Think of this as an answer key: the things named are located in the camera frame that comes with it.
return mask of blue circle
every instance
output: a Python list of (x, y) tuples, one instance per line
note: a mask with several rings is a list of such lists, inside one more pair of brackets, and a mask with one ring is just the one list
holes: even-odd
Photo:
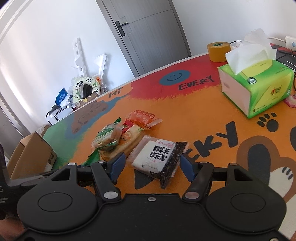
[(177, 70), (162, 77), (159, 83), (161, 85), (174, 85), (187, 80), (189, 76), (190, 72), (188, 70)]

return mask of orange snack wrapper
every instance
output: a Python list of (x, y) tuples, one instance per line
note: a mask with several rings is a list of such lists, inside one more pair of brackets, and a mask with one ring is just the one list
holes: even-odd
[(142, 128), (151, 128), (163, 121), (154, 114), (142, 110), (130, 113), (126, 119)]

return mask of seaweed rice cracker package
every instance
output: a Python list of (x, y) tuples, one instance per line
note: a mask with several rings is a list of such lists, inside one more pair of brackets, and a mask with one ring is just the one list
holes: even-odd
[(187, 142), (171, 142), (145, 135), (127, 161), (134, 169), (160, 179), (160, 187), (165, 189), (186, 146)]

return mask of cardboard box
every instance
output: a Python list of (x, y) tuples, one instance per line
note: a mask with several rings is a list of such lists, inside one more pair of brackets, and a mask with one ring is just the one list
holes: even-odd
[(235, 75), (229, 64), (218, 68), (222, 92), (248, 117), (290, 95), (293, 71), (276, 60), (259, 62)]
[(24, 178), (50, 171), (56, 158), (51, 146), (34, 132), (21, 139), (9, 160), (7, 170), (11, 179)]

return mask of yellow tape roll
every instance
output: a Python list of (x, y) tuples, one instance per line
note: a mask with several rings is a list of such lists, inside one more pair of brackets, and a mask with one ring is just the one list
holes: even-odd
[(230, 44), (227, 42), (216, 42), (207, 45), (210, 60), (213, 62), (225, 62), (225, 54), (230, 52)]

